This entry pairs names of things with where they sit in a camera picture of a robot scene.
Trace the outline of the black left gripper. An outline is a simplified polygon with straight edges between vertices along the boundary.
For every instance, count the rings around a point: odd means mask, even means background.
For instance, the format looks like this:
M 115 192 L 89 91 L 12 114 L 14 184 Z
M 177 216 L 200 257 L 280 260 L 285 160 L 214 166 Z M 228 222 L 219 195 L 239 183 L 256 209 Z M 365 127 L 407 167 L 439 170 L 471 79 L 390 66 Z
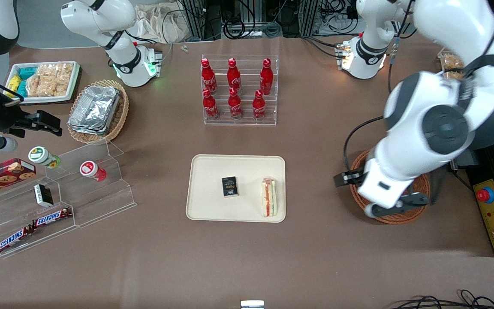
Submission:
M 355 185 L 361 186 L 364 181 L 364 170 L 348 170 L 334 176 L 334 185 L 336 188 Z M 403 195 L 396 203 L 387 208 L 379 203 L 374 204 L 374 217 L 380 218 L 388 215 L 404 214 L 415 207 L 423 207 L 429 203 L 427 195 L 416 192 L 410 195 Z

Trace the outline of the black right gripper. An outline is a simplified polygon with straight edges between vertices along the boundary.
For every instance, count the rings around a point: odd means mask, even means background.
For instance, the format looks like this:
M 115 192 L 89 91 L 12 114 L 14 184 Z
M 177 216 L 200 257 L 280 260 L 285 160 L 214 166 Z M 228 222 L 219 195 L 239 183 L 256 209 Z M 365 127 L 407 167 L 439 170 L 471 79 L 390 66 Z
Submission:
M 24 136 L 25 130 L 45 131 L 61 137 L 63 129 L 60 119 L 45 111 L 36 111 L 33 114 L 22 111 L 19 104 L 6 107 L 12 102 L 8 97 L 0 97 L 0 133 Z

